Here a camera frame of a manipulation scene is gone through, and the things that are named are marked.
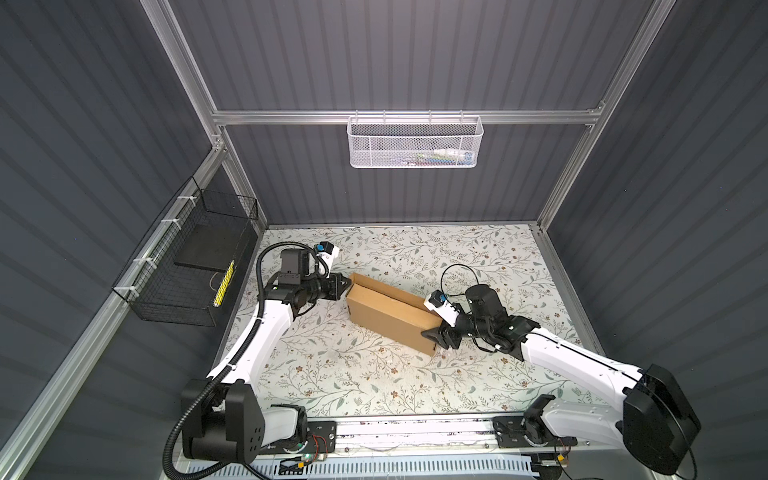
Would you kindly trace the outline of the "brown cardboard box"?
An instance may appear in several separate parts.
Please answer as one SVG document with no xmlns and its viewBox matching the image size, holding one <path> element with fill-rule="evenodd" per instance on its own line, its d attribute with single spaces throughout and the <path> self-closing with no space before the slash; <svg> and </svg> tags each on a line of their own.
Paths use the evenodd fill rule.
<svg viewBox="0 0 768 480">
<path fill-rule="evenodd" d="M 347 305 L 353 323 L 428 356 L 435 353 L 436 342 L 421 333 L 439 327 L 442 319 L 423 298 L 358 273 L 351 281 Z"/>
</svg>

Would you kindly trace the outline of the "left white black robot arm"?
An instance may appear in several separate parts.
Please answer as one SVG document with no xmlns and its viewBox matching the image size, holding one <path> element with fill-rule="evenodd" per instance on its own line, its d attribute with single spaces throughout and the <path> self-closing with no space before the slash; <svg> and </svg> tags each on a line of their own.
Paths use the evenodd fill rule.
<svg viewBox="0 0 768 480">
<path fill-rule="evenodd" d="M 260 405 L 258 383 L 267 360 L 294 320 L 318 301 L 338 301 L 351 286 L 333 271 L 340 248 L 329 241 L 308 246 L 278 242 L 265 249 L 280 254 L 280 268 L 269 279 L 257 265 L 257 309 L 229 353 L 202 380 L 182 393 L 182 415 L 166 443 L 164 467 L 173 469 L 173 450 L 182 445 L 188 459 L 223 468 L 252 462 L 265 447 L 294 447 L 309 430 L 303 407 Z"/>
</svg>

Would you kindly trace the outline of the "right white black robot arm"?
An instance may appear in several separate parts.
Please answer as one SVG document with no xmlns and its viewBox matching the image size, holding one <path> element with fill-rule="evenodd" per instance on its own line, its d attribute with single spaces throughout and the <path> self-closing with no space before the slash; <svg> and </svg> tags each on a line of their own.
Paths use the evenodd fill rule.
<svg viewBox="0 0 768 480">
<path fill-rule="evenodd" d="M 583 404 L 540 395 L 518 428 L 529 444 L 596 441 L 621 447 L 646 468 L 669 476 L 694 457 L 692 445 L 702 424 L 669 370 L 618 362 L 568 342 L 532 319 L 508 313 L 486 284 L 469 287 L 465 297 L 467 309 L 440 290 L 426 297 L 425 307 L 442 322 L 423 331 L 423 337 L 443 349 L 457 349 L 465 338 L 482 340 L 487 352 L 550 370 L 602 401 Z"/>
</svg>

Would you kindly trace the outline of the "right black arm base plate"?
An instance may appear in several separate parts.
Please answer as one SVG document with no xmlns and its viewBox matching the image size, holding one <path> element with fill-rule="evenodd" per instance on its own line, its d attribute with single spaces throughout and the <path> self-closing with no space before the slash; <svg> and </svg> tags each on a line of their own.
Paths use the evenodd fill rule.
<svg viewBox="0 0 768 480">
<path fill-rule="evenodd" d="M 553 434 L 542 420 L 528 419 L 524 415 L 501 415 L 491 419 L 494 435 L 500 448 L 575 447 L 578 440 L 572 436 Z"/>
</svg>

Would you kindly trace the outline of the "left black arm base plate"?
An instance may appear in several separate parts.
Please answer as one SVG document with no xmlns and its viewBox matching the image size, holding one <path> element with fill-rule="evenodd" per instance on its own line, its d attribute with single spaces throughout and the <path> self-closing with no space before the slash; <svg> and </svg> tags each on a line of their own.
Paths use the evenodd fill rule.
<svg viewBox="0 0 768 480">
<path fill-rule="evenodd" d="M 262 447 L 259 455 L 281 454 L 330 454 L 336 450 L 338 423 L 331 420 L 310 420 L 307 424 L 307 435 L 303 442 L 281 440 Z"/>
</svg>

